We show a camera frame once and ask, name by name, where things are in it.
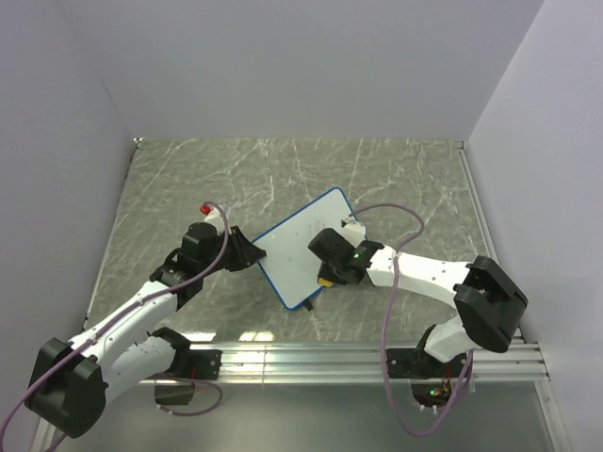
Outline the blue framed whiteboard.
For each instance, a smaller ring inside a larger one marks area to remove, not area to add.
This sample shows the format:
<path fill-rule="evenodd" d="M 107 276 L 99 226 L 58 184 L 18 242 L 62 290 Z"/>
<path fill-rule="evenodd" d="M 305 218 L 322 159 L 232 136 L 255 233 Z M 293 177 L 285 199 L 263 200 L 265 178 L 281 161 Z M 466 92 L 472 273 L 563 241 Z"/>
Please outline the blue framed whiteboard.
<path fill-rule="evenodd" d="M 309 243 L 324 229 L 338 229 L 351 212 L 348 197 L 334 186 L 253 240 L 266 252 L 260 268 L 288 311 L 300 308 L 322 290 L 320 260 L 308 249 Z"/>

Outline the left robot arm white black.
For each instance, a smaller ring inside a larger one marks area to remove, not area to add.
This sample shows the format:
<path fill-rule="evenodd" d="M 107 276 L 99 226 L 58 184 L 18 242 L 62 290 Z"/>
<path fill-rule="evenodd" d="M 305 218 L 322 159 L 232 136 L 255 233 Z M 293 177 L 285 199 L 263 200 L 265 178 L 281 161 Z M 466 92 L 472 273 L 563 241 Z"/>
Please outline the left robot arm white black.
<path fill-rule="evenodd" d="M 190 225 L 180 247 L 119 310 L 67 342 L 53 338 L 41 347 L 25 406 L 78 438 L 111 401 L 144 379 L 215 379 L 218 372 L 209 365 L 219 362 L 217 351 L 201 360 L 184 335 L 157 323 L 194 298 L 206 276 L 244 270 L 266 255 L 237 226 Z"/>

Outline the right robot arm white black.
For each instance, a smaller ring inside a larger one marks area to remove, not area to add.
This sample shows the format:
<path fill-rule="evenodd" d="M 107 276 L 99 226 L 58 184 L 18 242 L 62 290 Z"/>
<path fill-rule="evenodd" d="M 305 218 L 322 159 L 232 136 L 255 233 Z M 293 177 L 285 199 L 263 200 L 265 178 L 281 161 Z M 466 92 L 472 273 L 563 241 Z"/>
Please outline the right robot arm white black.
<path fill-rule="evenodd" d="M 321 262 L 319 277 L 340 285 L 368 279 L 374 286 L 395 287 L 453 308 L 449 321 L 432 325 L 414 350 L 385 352 L 386 370 L 394 379 L 431 379 L 456 368 L 480 347 L 508 351 L 528 299 L 493 259 L 440 261 L 370 240 L 352 244 L 333 228 L 318 233 L 308 249 Z"/>

